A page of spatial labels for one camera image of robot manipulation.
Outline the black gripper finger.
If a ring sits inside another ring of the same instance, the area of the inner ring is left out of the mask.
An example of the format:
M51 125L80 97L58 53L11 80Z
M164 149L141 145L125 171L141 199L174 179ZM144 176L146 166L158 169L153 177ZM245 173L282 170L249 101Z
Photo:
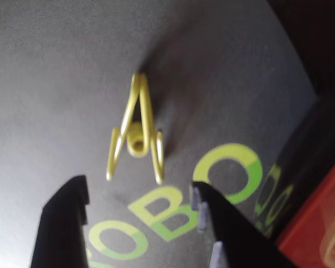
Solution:
M192 182L192 210L209 267L293 267L233 204L211 185Z
M69 179L44 205L31 267L88 267L83 226L88 223L87 178Z

